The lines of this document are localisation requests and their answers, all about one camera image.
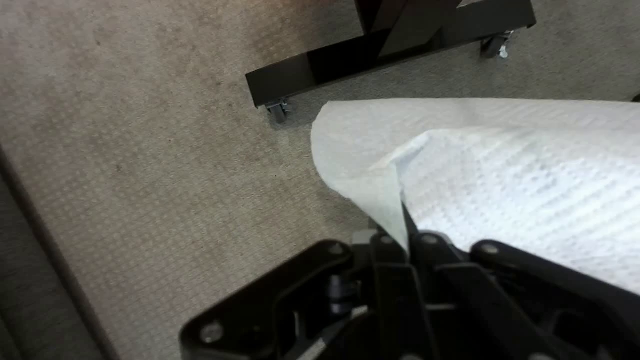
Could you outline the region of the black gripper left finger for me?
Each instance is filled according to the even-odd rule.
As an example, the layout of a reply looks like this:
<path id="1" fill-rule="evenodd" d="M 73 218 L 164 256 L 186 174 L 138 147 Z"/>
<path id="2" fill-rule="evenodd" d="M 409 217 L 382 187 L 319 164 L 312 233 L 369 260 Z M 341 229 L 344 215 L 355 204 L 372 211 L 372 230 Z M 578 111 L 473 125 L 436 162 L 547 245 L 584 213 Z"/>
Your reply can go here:
<path id="1" fill-rule="evenodd" d="M 428 316 L 409 252 L 388 236 L 322 240 L 180 330 L 185 360 L 428 360 Z"/>

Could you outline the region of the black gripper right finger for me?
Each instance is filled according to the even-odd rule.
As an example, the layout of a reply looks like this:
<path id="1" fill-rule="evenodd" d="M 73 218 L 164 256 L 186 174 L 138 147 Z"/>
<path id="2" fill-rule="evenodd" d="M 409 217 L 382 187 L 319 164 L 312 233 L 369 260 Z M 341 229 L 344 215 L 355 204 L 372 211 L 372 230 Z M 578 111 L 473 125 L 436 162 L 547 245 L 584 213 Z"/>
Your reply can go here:
<path id="1" fill-rule="evenodd" d="M 498 240 L 468 252 L 404 211 L 426 307 L 481 360 L 640 360 L 640 299 Z"/>

